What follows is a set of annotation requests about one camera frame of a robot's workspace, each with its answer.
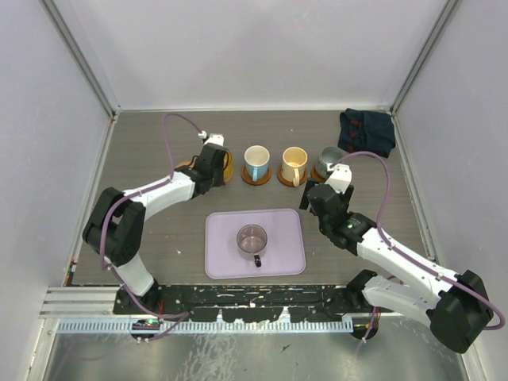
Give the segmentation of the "purple glass mug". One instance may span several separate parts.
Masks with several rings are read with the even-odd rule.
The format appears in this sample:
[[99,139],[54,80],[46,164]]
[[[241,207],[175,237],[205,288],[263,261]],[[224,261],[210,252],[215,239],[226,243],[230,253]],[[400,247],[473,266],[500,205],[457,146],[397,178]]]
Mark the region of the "purple glass mug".
[[241,255],[251,260],[257,268],[262,266],[262,257],[266,252],[267,242],[266,231],[256,224],[245,225],[237,233],[237,247]]

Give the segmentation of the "yellow mug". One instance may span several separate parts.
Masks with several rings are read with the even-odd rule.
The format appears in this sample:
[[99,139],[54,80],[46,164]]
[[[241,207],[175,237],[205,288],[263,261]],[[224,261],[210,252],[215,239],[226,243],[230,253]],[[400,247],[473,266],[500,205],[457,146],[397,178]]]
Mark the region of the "yellow mug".
[[223,181],[227,183],[233,177],[233,155],[227,150],[224,158]]

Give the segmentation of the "brown wooden coaster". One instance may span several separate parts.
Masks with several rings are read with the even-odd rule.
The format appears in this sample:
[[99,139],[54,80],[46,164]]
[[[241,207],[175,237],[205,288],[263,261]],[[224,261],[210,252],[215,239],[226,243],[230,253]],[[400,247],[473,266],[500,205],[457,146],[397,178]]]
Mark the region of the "brown wooden coaster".
[[[277,178],[278,180],[286,187],[294,187],[294,184],[293,184],[293,181],[290,181],[290,180],[286,180],[284,177],[283,177],[283,173],[282,173],[282,166],[279,165],[278,166],[278,169],[277,169]],[[305,169],[303,175],[302,175],[302,178],[299,180],[299,186],[301,186],[302,184],[304,184],[306,182],[308,178],[308,171],[307,169]]]
[[244,164],[243,167],[242,167],[242,171],[241,171],[241,178],[248,184],[248,185],[251,185],[251,186],[262,186],[264,185],[265,183],[267,183],[270,179],[271,179],[271,175],[272,175],[272,169],[271,167],[269,167],[267,169],[267,173],[265,174],[265,176],[261,179],[259,179],[258,181],[254,182],[251,178],[251,176],[248,174],[248,171],[247,171],[247,167],[246,165]]

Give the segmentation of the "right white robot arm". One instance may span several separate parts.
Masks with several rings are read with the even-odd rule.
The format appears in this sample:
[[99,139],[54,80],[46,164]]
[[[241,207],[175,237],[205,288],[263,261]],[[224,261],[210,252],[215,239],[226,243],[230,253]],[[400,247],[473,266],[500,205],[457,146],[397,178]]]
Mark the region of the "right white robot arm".
[[465,353],[494,316],[481,277],[435,264],[388,236],[368,217],[348,211],[353,190],[349,186],[336,192],[309,179],[299,206],[317,217],[320,233],[334,246],[398,279],[393,283],[362,270],[347,285],[351,308],[359,313],[371,307],[392,310],[428,327],[446,348]]

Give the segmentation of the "woven rattan coaster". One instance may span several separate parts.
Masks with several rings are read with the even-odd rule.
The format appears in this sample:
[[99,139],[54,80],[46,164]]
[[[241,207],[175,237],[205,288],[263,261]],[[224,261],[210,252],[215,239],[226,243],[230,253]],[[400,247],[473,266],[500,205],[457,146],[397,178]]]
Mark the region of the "woven rattan coaster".
[[318,174],[315,167],[312,168],[311,178],[317,180],[319,183],[323,183],[326,181],[326,178],[324,178]]
[[193,163],[192,163],[191,161],[189,161],[189,160],[188,160],[188,161],[183,161],[183,162],[181,162],[181,163],[177,164],[177,165],[175,166],[175,168],[185,167],[185,166],[192,167],[192,166],[193,166]]

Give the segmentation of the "grey green mug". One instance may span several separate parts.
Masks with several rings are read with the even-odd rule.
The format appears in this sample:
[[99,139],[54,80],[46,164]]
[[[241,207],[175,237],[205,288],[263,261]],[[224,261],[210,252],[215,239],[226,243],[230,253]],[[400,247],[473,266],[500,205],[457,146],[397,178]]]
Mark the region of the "grey green mug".
[[315,162],[314,169],[320,177],[326,179],[328,165],[335,163],[346,155],[347,152],[338,147],[324,148]]

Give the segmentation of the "cream mug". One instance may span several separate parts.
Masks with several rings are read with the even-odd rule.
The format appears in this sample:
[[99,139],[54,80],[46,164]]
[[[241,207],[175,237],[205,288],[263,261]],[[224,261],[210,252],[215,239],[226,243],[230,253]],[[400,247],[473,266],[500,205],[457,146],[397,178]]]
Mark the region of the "cream mug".
[[305,179],[308,155],[303,148],[289,147],[283,152],[281,163],[282,178],[293,187],[298,187]]

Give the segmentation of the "blue mug white inside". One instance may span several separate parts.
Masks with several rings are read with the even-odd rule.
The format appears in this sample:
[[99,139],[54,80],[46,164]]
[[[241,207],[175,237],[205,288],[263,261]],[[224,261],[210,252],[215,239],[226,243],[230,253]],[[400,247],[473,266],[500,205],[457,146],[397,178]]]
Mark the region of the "blue mug white inside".
[[253,145],[244,152],[244,164],[253,182],[261,180],[268,171],[270,152],[261,145]]

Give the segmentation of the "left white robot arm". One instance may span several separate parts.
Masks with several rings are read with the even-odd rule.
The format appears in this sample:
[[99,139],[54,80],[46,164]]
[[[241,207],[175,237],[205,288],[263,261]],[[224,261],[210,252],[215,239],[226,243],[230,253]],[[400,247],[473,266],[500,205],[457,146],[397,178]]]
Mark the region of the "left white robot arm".
[[140,257],[144,223],[155,214],[204,195],[225,184],[228,150],[206,143],[190,165],[137,190],[105,189],[99,196],[82,233],[83,241],[111,266],[131,291],[131,306],[151,314],[159,305],[154,277]]

